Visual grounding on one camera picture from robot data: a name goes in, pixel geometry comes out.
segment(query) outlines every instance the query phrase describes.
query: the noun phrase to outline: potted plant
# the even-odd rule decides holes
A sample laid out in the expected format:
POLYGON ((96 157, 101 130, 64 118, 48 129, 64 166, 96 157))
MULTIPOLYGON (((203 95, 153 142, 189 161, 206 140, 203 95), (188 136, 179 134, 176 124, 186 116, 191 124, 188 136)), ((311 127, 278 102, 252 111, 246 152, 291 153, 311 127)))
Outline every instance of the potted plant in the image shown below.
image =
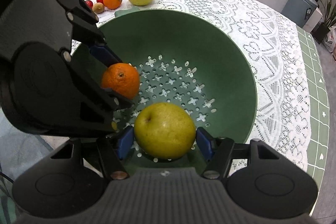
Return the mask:
POLYGON ((330 32, 330 27, 336 23, 336 4, 331 7, 332 0, 327 0, 327 6, 319 0, 324 8, 324 22, 317 28, 317 30, 312 34, 318 43, 321 43, 328 32, 330 32))

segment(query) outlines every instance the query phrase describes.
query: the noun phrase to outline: green bowl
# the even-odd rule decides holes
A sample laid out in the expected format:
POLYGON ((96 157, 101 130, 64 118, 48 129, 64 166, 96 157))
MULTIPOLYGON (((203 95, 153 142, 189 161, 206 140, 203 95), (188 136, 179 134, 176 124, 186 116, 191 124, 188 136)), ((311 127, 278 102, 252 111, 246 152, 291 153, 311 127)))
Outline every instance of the green bowl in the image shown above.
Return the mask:
MULTIPOLYGON (((108 46, 140 74, 134 109, 118 111, 118 129, 133 124, 137 113, 149 104, 171 102, 189 112, 196 127, 214 137, 244 143, 256 116, 254 76, 244 55, 220 29, 207 21, 174 10, 131 9, 100 27, 108 46)), ((100 84, 106 67, 80 46, 73 59, 100 84)), ((135 145, 124 165, 134 173, 138 167, 171 168, 206 165, 195 145, 174 161, 153 159, 135 145)))

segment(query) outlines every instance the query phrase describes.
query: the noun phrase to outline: hanging cord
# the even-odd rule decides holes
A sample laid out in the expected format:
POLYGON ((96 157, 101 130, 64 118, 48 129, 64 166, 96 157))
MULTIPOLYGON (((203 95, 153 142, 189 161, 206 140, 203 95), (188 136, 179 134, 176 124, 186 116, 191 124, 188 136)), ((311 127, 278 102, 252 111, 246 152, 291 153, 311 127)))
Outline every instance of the hanging cord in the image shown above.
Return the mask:
POLYGON ((3 178, 5 178, 6 180, 8 180, 11 183, 14 183, 14 181, 7 175, 5 175, 4 173, 0 172, 0 176, 2 176, 3 178))

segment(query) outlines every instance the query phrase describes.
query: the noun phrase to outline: green checkered tablecloth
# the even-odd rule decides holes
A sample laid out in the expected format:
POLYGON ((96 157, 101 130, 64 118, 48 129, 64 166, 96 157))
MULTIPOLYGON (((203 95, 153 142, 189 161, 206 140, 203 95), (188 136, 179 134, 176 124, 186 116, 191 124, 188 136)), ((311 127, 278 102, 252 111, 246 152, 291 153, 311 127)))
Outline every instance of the green checkered tablecloth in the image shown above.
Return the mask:
POLYGON ((326 165, 329 139, 329 102, 314 39, 297 27, 310 95, 311 138, 307 149, 308 169, 320 188, 326 165))

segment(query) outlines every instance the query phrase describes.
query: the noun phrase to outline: gray trash bin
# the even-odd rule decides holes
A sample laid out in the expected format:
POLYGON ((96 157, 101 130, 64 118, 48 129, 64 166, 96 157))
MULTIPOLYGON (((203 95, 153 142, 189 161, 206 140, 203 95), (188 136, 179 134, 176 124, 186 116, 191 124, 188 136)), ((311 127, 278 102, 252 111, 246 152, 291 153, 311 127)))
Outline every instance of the gray trash bin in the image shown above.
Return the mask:
POLYGON ((302 28, 316 7, 315 0, 288 0, 281 14, 302 28))

